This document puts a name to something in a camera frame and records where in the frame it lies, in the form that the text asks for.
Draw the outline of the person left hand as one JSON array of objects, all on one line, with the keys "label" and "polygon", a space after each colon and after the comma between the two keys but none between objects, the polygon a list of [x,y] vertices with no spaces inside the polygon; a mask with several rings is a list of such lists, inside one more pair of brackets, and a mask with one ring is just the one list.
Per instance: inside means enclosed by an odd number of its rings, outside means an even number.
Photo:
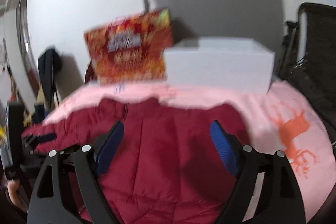
[{"label": "person left hand", "polygon": [[24,213],[27,212],[27,204],[19,194],[20,181],[19,180],[9,180],[7,182],[7,191],[11,203],[19,208]]}]

